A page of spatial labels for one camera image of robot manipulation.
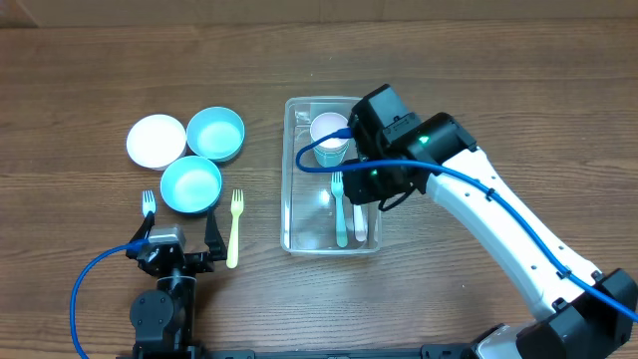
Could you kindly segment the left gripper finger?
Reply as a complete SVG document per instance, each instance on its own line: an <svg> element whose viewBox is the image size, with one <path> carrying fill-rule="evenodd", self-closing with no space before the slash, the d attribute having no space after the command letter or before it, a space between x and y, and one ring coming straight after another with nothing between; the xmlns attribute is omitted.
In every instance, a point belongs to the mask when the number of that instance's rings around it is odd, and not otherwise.
<svg viewBox="0 0 638 359"><path fill-rule="evenodd" d="M218 229L212 206L207 210L204 243L208 247L208 252L213 261L227 259L227 247Z"/></svg>
<svg viewBox="0 0 638 359"><path fill-rule="evenodd" d="M155 225L155 217L156 216L155 216L155 214L153 212L149 212L145 216L145 219L144 219L142 225L140 226L140 228L137 230L137 232L134 234L134 236L130 240L130 244L136 243L136 242L141 241L141 240L146 240L148 238L151 229ZM138 255L139 250L140 250L140 248L138 246L134 246L133 248L127 249L126 250L126 257L127 258L136 258L137 255Z"/></svg>

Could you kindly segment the pale green fork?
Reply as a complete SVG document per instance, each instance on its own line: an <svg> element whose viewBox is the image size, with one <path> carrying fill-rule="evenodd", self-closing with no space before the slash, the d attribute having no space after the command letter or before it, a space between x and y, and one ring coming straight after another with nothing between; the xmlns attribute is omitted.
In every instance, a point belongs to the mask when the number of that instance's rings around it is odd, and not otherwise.
<svg viewBox="0 0 638 359"><path fill-rule="evenodd" d="M343 179L341 172L334 172L331 176L331 192L335 198L335 227L337 245L344 248L348 245L347 227L345 223L345 213L343 208Z"/></svg>

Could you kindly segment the white plastic spoon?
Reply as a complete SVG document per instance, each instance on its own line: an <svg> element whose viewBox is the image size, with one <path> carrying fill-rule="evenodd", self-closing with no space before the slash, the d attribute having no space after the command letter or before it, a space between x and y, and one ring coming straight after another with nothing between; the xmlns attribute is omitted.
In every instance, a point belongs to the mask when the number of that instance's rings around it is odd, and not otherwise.
<svg viewBox="0 0 638 359"><path fill-rule="evenodd" d="M353 205L353 227L356 240L360 242L366 241L367 223L364 218L363 208L356 204Z"/></svg>

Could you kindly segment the light blue plastic cup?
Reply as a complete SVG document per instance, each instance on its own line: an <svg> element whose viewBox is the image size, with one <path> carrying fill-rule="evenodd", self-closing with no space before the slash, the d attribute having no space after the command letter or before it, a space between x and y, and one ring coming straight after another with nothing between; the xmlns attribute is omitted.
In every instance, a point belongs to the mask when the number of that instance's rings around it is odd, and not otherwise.
<svg viewBox="0 0 638 359"><path fill-rule="evenodd" d="M322 146L317 146L313 149L315 159L317 163L323 168L337 167L344 161L345 155L348 151L348 144L344 144L339 148L326 149Z"/></svg>

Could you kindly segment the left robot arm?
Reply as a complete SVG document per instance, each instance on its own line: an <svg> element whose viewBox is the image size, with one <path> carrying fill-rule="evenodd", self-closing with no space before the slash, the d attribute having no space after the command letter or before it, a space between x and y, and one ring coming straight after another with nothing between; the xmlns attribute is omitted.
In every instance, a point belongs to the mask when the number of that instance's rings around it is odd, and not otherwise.
<svg viewBox="0 0 638 359"><path fill-rule="evenodd" d="M205 347L193 339L196 277L214 270L227 258L214 209L206 214L207 251L184 251L185 236L177 225L156 226L150 214L130 240L136 244L126 257L157 280L157 288L132 303L130 320L136 330L134 358L207 358Z"/></svg>

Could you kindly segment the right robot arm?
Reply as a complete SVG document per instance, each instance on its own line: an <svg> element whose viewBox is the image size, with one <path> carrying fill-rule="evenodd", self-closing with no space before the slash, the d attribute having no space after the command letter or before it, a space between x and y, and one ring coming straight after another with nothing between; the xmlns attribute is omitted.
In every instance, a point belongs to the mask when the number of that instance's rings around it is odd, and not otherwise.
<svg viewBox="0 0 638 359"><path fill-rule="evenodd" d="M358 158L341 172L354 203L428 194L474 235L521 294L534 320L499 324L463 358L605 358L637 322L637 284L602 273L568 247L508 188L476 140L450 115L353 113Z"/></svg>

